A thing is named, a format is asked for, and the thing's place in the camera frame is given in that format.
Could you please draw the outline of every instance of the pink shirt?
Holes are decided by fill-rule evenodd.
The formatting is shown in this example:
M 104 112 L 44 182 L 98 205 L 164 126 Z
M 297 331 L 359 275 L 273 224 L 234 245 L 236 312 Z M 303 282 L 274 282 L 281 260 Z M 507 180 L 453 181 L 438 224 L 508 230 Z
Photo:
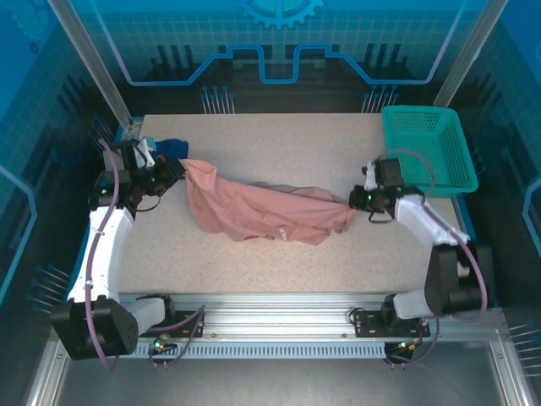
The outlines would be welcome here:
M 240 184 L 218 176 L 207 162 L 182 163 L 188 204 L 199 225 L 235 241 L 264 237 L 317 245 L 331 230 L 344 231 L 357 212 L 326 190 Z

